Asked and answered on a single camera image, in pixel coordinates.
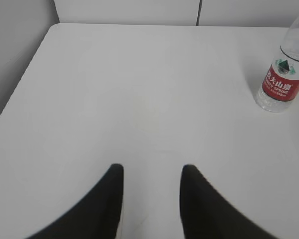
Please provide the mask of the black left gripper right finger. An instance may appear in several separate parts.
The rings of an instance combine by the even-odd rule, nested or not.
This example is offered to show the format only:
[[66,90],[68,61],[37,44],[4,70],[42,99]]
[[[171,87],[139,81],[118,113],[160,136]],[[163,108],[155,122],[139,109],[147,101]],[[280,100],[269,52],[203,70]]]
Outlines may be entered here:
[[275,239],[227,202],[195,165],[184,165],[180,217],[186,239]]

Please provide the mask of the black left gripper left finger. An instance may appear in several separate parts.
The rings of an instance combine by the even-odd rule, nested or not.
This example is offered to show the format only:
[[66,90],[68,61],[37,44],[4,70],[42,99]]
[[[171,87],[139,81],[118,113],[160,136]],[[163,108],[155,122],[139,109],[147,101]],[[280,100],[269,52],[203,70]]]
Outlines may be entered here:
[[114,239],[122,211],[123,182],[123,166],[112,164],[74,207],[30,238]]

